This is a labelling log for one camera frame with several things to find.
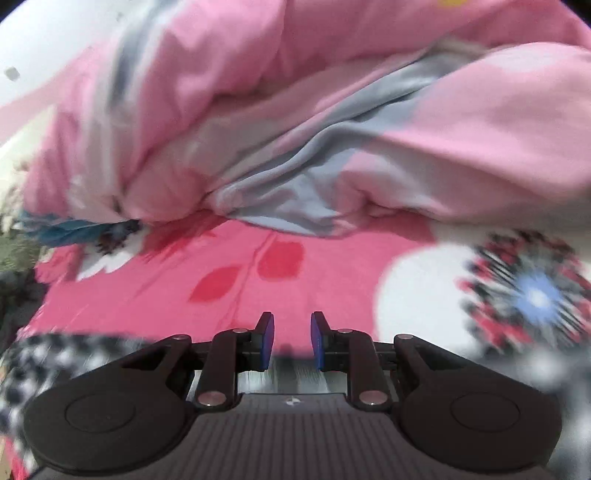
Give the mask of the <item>pink floral bed blanket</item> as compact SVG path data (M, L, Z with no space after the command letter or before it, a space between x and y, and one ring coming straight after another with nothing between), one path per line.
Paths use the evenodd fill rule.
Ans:
M46 251L48 285L17 340L43 333L205 341L270 311L273 358L311 359L310 316L389 342L411 333L558 397L560 479L590 475L590 236L374 221L339 239L217 217L144 229L114 249Z

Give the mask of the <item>dark grey garment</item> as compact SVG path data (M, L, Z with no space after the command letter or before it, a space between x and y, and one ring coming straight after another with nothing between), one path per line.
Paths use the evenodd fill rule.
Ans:
M33 318L47 291L48 285L36 280L34 269L1 273L1 353Z

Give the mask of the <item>green patterned pillow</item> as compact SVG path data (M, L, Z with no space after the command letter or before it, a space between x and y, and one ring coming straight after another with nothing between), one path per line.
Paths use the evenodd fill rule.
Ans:
M29 236L11 231L0 236L0 272L24 273L32 270L44 248Z

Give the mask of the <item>black white plaid pants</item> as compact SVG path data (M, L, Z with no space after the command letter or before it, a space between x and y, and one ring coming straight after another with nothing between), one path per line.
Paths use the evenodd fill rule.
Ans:
M67 380L140 350L153 341L107 335L43 333L21 338L1 356L1 436L12 475L26 479L37 468L24 438L23 414L29 401ZM344 393L342 373L323 373L314 361L276 356L266 372L238 376L245 393Z

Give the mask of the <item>pink blue patterned duvet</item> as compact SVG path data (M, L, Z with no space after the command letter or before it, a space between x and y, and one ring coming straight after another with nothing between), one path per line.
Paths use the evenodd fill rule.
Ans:
M22 188L47 245L201 209L590 223L590 30L559 1L148 1L73 65Z

